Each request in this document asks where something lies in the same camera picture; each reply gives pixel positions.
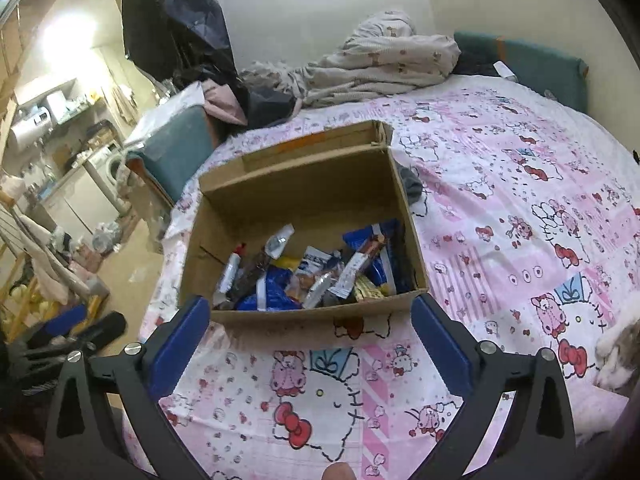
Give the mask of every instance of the floor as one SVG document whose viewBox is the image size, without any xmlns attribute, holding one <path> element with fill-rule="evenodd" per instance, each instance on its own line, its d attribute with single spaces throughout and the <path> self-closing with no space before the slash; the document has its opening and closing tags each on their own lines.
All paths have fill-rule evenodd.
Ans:
<svg viewBox="0 0 640 480">
<path fill-rule="evenodd" d="M 138 329 L 162 269 L 162 254 L 147 247 L 148 229 L 138 222 L 127 243 L 111 253 L 100 266 L 98 276 L 111 291 L 103 313 L 116 310 L 127 319 L 127 331 L 104 350 L 117 354 L 127 343 L 136 341 Z"/>
</svg>

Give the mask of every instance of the cardboard box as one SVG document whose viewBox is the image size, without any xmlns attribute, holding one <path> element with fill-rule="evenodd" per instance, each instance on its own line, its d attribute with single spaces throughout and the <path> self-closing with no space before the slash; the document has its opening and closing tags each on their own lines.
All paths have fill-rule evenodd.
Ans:
<svg viewBox="0 0 640 480">
<path fill-rule="evenodd" d="M 284 254 L 301 258 L 309 245 L 330 252 L 342 234 L 397 218 L 411 267 L 411 292 L 382 300 L 283 312 L 212 310 L 223 324 L 345 318 L 408 310 L 428 280 L 411 213 L 388 149 L 391 128 L 354 124 L 284 142 L 214 168 L 200 178 L 204 195 L 191 234 L 180 304 L 191 294 L 212 297 L 220 273 L 239 242 L 260 250 L 283 225 L 296 230 Z"/>
</svg>

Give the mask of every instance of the metal screw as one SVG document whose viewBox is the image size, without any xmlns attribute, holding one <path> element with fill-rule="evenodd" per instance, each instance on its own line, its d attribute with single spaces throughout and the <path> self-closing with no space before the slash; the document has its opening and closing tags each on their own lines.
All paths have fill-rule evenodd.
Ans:
<svg viewBox="0 0 640 480">
<path fill-rule="evenodd" d="M 77 363 L 81 357 L 82 357 L 81 351 L 73 350 L 72 352 L 69 352 L 68 356 L 66 356 L 66 360 L 69 361 L 70 363 Z"/>
<path fill-rule="evenodd" d="M 142 345 L 137 341 L 135 343 L 129 343 L 127 346 L 124 347 L 124 353 L 127 355 L 139 354 L 141 350 L 142 350 Z"/>
<path fill-rule="evenodd" d="M 491 341 L 482 341 L 480 343 L 480 351 L 483 354 L 495 354 L 498 350 L 498 347 L 492 343 Z"/>
<path fill-rule="evenodd" d="M 540 355 L 542 355 L 542 358 L 547 361 L 553 361 L 556 358 L 556 354 L 554 354 L 553 350 L 549 348 L 543 348 L 540 351 Z"/>
</svg>

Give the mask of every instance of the blue plastic wrapper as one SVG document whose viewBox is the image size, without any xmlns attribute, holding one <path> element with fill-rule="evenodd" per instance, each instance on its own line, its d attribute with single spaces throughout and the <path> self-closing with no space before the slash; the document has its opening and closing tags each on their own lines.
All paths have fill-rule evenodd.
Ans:
<svg viewBox="0 0 640 480">
<path fill-rule="evenodd" d="M 284 288 L 289 283 L 293 272 L 289 269 L 281 269 L 269 266 L 265 281 L 267 310 L 298 310 L 302 306 L 284 293 Z M 250 294 L 236 304 L 236 310 L 258 310 L 257 295 Z"/>
<path fill-rule="evenodd" d="M 385 247 L 380 251 L 380 255 L 373 260 L 373 263 L 369 266 L 369 269 L 364 272 L 364 275 L 369 278 L 375 286 L 386 284 L 386 289 L 390 295 L 402 294 L 410 290 L 402 278 L 398 257 L 394 251 L 394 242 L 399 229 L 400 222 L 393 219 L 380 222 L 379 224 L 369 225 L 364 229 L 358 229 L 357 231 L 342 235 L 342 240 L 354 251 L 357 251 L 370 236 L 375 234 L 383 234 L 385 236 Z"/>
</svg>

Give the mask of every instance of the bed sheet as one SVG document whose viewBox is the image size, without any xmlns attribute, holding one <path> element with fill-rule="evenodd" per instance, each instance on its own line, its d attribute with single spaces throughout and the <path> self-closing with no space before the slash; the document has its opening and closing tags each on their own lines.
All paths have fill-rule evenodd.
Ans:
<svg viewBox="0 0 640 480">
<path fill-rule="evenodd" d="M 587 116 L 523 86 L 452 76 L 409 94 L 304 110 L 287 124 L 230 138 L 198 174 L 365 120 L 394 128 L 395 158 L 424 184 L 413 220 L 431 292 L 447 313 L 504 351 L 549 347 L 567 379 L 592 381 L 595 342 L 640 280 L 630 154 Z M 175 313 L 201 197 L 194 178 L 172 212 L 142 340 Z M 486 462 L 511 401 L 502 396 L 468 470 Z M 160 404 L 218 480 L 308 480 L 338 460 L 358 478 L 402 480 L 462 400 L 448 393 L 408 316 L 394 314 L 241 333 L 213 325 Z M 151 470 L 128 422 L 124 433 L 136 464 Z"/>
</svg>

